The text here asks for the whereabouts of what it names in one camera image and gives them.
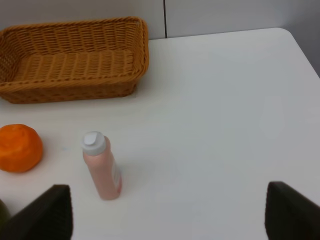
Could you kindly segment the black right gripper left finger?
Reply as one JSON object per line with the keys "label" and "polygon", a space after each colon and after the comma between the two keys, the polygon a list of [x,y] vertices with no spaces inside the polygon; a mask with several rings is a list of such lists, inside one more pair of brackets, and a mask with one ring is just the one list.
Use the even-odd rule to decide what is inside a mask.
{"label": "black right gripper left finger", "polygon": [[69,185],[56,184],[11,217],[1,228],[2,240],[70,240],[73,207]]}

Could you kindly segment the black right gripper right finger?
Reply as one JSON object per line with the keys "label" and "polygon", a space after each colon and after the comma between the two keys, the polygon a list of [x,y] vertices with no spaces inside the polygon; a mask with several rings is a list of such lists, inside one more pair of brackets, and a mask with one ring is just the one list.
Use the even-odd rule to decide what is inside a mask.
{"label": "black right gripper right finger", "polygon": [[320,207],[288,184],[271,181],[264,226],[269,240],[318,240]]}

